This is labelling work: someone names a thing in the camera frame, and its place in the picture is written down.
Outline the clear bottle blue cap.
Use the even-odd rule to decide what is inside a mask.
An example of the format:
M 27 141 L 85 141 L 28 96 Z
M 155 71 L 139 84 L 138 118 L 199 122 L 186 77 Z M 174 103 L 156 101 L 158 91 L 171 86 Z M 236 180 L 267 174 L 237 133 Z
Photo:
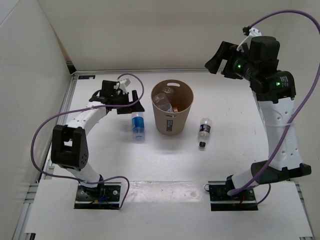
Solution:
M 133 112 L 131 114 L 131 129 L 133 139 L 137 143 L 145 141 L 145 121 L 143 112 Z

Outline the clear bottle blue orange label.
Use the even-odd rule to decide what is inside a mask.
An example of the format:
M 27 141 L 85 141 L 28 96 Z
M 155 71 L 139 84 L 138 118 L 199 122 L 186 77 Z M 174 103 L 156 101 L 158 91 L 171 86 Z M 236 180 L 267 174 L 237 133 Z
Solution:
M 153 98 L 153 103 L 156 105 L 157 108 L 164 112 L 173 113 L 173 107 L 171 104 L 171 100 L 174 95 L 174 89 L 169 86 L 165 86 L 162 90 L 157 93 Z

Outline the clear bottle black label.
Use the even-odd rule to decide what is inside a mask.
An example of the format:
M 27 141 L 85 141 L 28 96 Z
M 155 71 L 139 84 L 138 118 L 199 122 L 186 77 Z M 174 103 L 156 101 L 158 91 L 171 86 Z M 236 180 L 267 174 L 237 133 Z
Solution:
M 198 131 L 198 142 L 200 148 L 205 148 L 210 140 L 212 128 L 212 120 L 210 118 L 202 118 Z

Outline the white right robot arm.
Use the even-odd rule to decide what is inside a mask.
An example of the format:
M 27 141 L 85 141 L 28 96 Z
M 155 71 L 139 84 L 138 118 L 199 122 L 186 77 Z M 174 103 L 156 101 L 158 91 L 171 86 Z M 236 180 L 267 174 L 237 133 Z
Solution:
M 255 36 L 239 45 L 222 41 L 217 52 L 205 64 L 228 79 L 245 79 L 254 96 L 268 141 L 268 159 L 251 164 L 250 169 L 227 177 L 224 193 L 238 199 L 244 190 L 289 179 L 308 176 L 312 167 L 299 153 L 294 126 L 296 88 L 293 75 L 278 70 L 280 43 L 272 36 Z

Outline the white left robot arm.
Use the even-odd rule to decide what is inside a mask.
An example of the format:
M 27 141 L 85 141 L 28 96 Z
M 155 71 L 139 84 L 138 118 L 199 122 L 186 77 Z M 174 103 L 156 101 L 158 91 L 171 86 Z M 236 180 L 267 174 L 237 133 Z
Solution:
M 105 187 L 100 184 L 102 176 L 88 163 L 87 135 L 113 109 L 118 115 L 145 111 L 136 90 L 131 92 L 132 101 L 129 101 L 130 83 L 128 78 L 103 80 L 101 89 L 88 100 L 88 110 L 81 111 L 65 125 L 56 125 L 52 131 L 51 162 L 70 172 L 80 185 L 88 188 L 94 200 L 104 197 Z

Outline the orange packet inside bin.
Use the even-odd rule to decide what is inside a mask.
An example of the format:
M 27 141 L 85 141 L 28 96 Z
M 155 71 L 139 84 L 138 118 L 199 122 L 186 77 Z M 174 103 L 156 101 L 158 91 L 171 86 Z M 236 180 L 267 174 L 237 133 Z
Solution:
M 174 107 L 172 108 L 172 110 L 173 110 L 174 113 L 178 113 L 178 112 L 179 112 L 179 110 L 178 110 L 178 108 L 177 108 L 176 106 L 174 106 Z

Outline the beige round waste bin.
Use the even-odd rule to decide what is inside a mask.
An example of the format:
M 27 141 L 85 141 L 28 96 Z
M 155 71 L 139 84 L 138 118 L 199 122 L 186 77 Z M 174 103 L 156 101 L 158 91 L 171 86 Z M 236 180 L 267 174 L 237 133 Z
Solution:
M 151 102 L 157 130 L 166 136 L 183 131 L 189 115 L 194 94 L 184 82 L 163 80 L 151 91 Z

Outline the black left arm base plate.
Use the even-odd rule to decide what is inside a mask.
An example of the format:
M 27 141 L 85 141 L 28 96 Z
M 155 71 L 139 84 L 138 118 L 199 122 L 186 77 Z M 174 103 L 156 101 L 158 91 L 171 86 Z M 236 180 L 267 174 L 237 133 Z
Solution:
M 74 209 L 77 210 L 118 210 L 121 196 L 120 182 L 106 182 L 96 188 L 77 186 Z

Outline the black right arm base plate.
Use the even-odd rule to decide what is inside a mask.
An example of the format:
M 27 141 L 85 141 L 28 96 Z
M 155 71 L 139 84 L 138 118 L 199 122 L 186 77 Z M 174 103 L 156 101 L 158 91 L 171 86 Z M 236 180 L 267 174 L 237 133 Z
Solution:
M 229 196 L 226 185 L 222 182 L 209 182 L 203 186 L 209 193 L 210 210 L 212 212 L 257 211 L 256 195 L 252 188 L 242 193 Z

